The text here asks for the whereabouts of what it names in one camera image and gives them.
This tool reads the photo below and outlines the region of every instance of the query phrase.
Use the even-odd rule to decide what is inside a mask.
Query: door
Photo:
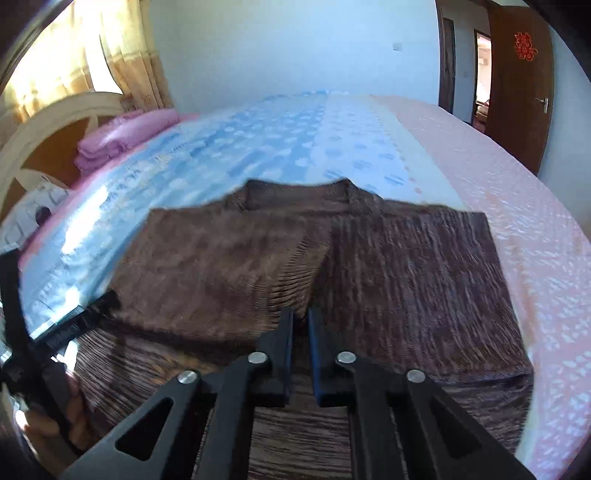
[[[486,134],[537,175],[554,96],[548,24],[531,8],[492,7],[491,100]]]
[[[453,114],[453,97],[456,90],[456,33],[453,21],[443,19],[441,49],[441,80],[439,106]]]

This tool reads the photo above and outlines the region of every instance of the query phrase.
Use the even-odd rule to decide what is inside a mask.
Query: red chinese character
[[[514,48],[520,60],[532,61],[538,53],[538,49],[531,46],[531,35],[527,32],[515,34]]]

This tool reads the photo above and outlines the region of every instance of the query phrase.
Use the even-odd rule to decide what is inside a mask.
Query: black device
[[[0,288],[13,348],[2,379],[11,392],[39,401],[67,438],[69,425],[43,373],[58,349],[109,317],[116,294],[31,340],[18,300],[18,252],[0,257]],[[308,311],[307,324],[314,396],[320,407],[347,407],[355,480],[534,479],[424,372],[397,374],[338,348],[317,309]],[[261,335],[253,353],[220,372],[180,373],[60,480],[188,480],[198,456],[197,480],[245,480],[255,407],[289,402],[293,334],[293,309],[282,309],[278,328]]]

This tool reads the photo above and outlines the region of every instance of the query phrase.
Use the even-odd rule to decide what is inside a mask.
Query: folded pink blanket
[[[85,177],[179,121],[180,117],[173,109],[136,111],[118,116],[78,143],[79,155],[74,163]]]

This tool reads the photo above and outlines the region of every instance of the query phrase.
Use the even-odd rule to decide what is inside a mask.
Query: door handle
[[[548,101],[549,98],[545,97],[545,98],[536,98],[536,100],[538,100],[539,102],[542,102],[544,104],[544,113],[548,113]]]

